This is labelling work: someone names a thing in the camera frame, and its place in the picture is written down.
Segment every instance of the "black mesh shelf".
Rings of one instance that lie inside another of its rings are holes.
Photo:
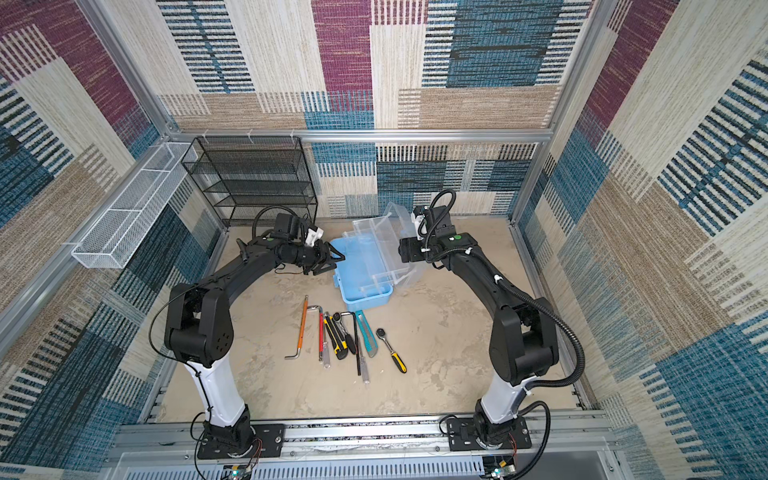
[[[198,137],[190,149],[196,160],[183,166],[225,225],[251,225],[259,210],[272,205],[315,221],[317,195],[300,139]],[[278,212],[266,212],[260,226],[273,225]]]

